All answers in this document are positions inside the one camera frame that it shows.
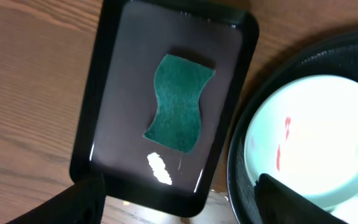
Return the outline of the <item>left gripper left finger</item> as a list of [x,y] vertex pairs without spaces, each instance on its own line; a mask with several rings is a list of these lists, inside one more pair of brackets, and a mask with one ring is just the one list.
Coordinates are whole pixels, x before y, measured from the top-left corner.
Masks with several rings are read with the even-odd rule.
[[90,176],[7,224],[100,224],[105,199],[103,177]]

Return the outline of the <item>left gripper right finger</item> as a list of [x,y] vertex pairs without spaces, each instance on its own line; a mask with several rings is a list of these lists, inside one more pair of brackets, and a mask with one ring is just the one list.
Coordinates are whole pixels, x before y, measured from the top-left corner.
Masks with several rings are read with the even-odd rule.
[[255,202],[266,224],[346,224],[268,174],[256,182]]

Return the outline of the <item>green sponge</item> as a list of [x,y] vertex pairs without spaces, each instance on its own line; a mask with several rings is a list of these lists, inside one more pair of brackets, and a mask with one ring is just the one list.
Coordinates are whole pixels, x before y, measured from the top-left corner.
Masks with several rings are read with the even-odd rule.
[[143,137],[170,149],[188,153],[201,133],[200,96],[215,70],[167,54],[154,75],[157,110]]

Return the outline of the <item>rectangular black tray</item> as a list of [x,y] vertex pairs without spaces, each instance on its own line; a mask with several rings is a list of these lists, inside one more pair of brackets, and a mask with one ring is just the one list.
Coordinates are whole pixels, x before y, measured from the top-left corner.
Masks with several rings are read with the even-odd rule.
[[[179,217],[206,203],[259,26],[209,1],[105,1],[70,163],[78,182],[102,174],[108,196]],[[215,71],[199,101],[190,152],[144,138],[157,110],[154,73],[166,54]]]

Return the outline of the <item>round black tray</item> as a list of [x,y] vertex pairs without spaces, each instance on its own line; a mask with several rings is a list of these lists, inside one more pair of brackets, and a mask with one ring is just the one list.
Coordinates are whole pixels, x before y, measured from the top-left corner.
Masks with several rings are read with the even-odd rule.
[[228,193],[239,223],[253,224],[262,221],[244,162],[244,141],[251,118],[275,90],[297,78],[324,73],[358,82],[358,31],[322,40],[297,53],[263,82],[242,110],[227,159]]

